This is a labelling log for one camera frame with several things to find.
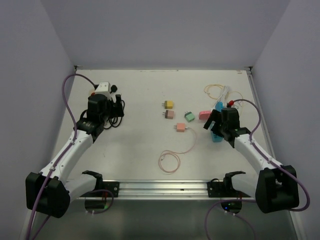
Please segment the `teal USB power strip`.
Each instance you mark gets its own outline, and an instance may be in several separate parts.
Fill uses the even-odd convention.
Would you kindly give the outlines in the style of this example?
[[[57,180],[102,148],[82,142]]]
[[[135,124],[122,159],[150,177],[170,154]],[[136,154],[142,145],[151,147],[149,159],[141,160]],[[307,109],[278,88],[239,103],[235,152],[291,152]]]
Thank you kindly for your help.
[[[211,134],[211,139],[214,143],[220,143],[224,140],[224,138],[221,136],[221,131],[219,129],[219,126],[212,122],[210,124],[210,134]]]

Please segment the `green adapter plug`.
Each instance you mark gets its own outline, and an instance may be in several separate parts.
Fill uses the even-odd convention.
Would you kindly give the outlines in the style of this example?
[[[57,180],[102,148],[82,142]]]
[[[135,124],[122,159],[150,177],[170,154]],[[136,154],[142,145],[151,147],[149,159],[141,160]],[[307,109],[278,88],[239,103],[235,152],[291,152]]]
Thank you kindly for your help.
[[[190,123],[195,120],[195,115],[191,111],[186,111],[184,118],[188,123]]]

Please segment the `pink USB charger with cable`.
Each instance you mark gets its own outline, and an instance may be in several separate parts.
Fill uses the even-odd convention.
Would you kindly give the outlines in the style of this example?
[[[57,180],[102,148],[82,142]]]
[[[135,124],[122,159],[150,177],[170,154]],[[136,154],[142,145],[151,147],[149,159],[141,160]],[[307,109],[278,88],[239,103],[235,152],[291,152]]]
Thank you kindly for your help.
[[[173,126],[173,128],[178,133],[184,133],[185,131],[190,129],[185,123],[177,123],[176,125]]]

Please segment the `pink USB adapter plug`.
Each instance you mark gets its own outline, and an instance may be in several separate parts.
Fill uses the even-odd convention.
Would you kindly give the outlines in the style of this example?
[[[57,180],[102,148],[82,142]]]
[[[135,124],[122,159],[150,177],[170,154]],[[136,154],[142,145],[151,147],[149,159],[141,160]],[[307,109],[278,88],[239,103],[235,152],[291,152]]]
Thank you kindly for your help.
[[[162,113],[163,117],[165,119],[173,120],[175,116],[175,112],[173,110],[166,110],[165,112]]]

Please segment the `yellow adapter plug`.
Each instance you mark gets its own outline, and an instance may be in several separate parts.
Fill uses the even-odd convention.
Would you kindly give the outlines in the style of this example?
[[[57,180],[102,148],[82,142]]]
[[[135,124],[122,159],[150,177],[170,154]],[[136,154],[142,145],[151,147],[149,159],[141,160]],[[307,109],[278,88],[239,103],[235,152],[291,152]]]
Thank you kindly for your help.
[[[162,103],[162,106],[166,109],[166,110],[170,110],[173,109],[174,107],[174,102],[172,100],[165,100]]]

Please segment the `blue adapter plug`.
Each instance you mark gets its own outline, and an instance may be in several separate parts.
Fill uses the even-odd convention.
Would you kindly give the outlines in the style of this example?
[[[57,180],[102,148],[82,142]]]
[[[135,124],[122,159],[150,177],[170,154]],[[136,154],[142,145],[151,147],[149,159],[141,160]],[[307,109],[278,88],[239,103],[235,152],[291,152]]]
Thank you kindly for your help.
[[[223,108],[224,108],[224,103],[221,101],[218,101],[214,107],[214,109],[217,110],[218,112],[221,112]]]

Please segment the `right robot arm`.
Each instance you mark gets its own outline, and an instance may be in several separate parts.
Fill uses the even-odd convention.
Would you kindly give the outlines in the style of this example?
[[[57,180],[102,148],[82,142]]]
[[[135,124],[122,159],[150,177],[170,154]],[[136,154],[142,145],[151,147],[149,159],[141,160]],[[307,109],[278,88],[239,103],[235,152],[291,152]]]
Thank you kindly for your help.
[[[240,126],[239,112],[226,107],[213,110],[204,124],[204,129],[222,137],[237,150],[253,167],[255,174],[242,170],[226,173],[223,180],[207,182],[208,196],[216,192],[219,197],[235,196],[237,193],[254,198],[263,213],[289,210],[299,206],[296,170],[291,165],[282,165],[260,149],[246,128]]]

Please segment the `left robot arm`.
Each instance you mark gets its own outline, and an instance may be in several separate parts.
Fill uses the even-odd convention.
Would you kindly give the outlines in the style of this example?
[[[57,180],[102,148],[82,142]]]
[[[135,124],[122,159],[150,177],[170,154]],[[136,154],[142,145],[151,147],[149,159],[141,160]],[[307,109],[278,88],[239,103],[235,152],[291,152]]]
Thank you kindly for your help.
[[[32,213],[61,218],[78,197],[88,193],[96,197],[103,193],[105,188],[100,173],[85,170],[74,180],[68,178],[82,155],[103,132],[113,107],[111,97],[89,96],[86,117],[73,122],[73,131],[63,149],[40,172],[31,172],[26,177],[26,206]]]

